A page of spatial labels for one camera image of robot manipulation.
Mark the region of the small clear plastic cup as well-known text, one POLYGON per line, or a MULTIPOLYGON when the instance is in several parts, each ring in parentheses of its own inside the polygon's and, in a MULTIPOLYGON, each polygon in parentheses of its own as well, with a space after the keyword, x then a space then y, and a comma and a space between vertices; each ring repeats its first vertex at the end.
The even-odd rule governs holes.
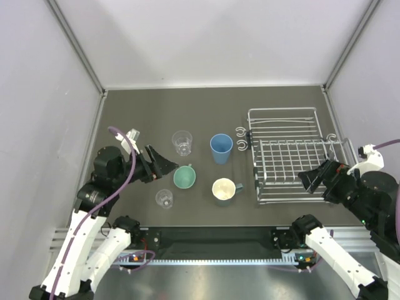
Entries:
POLYGON ((156 203, 164 209, 170 209, 173 206, 173 194, 168 189, 162 189, 155 196, 156 203))

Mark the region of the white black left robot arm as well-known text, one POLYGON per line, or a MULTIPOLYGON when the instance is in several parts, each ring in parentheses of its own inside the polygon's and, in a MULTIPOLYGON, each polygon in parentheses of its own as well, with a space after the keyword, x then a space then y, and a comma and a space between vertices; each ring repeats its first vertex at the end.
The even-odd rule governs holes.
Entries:
POLYGON ((56 261, 45 280, 34 286, 30 299, 93 299, 108 269, 126 248, 142 241, 140 223, 129 216, 118 217, 102 244, 93 251, 94 240, 106 223, 121 191, 135 181, 151 183, 178 168, 150 144, 150 160, 140 151, 106 146, 97 152, 90 180, 78 191, 71 223, 56 261))

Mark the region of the grey blue ceramic mug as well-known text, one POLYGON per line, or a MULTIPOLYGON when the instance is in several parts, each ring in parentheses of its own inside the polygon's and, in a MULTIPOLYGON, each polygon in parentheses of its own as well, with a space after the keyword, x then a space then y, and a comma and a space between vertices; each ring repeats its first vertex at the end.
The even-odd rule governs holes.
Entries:
POLYGON ((217 205, 226 207, 232 203, 233 197, 240 193, 243 187, 241 183, 236 184, 228 178, 220 178, 213 183, 211 191, 217 205))

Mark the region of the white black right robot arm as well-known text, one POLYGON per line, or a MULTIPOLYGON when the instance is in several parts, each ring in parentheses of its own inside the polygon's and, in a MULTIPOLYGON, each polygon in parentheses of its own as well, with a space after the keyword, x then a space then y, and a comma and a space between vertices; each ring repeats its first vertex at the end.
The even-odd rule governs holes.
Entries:
POLYGON ((298 174, 306 192, 325 187, 322 198, 340 204, 362 224, 329 233, 312 214, 290 227, 299 248, 309 248, 332 268, 354 299, 399 299, 399 183, 370 159, 351 167, 326 160, 298 174))

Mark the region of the blue plastic cup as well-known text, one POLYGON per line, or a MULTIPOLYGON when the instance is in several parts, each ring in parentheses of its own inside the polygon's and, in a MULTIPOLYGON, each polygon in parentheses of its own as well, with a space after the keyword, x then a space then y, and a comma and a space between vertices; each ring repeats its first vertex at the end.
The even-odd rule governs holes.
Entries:
POLYGON ((216 164, 226 164, 231 150, 233 148, 233 140, 227 134, 216 134, 210 140, 212 156, 216 164))

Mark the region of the green ceramic mug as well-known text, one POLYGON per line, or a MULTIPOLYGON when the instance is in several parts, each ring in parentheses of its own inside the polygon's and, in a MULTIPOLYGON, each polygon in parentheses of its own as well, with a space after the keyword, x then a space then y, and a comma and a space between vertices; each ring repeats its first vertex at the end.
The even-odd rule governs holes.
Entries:
POLYGON ((173 182, 179 189, 189 189, 196 182, 196 172, 192 164, 179 167, 173 176, 173 182))

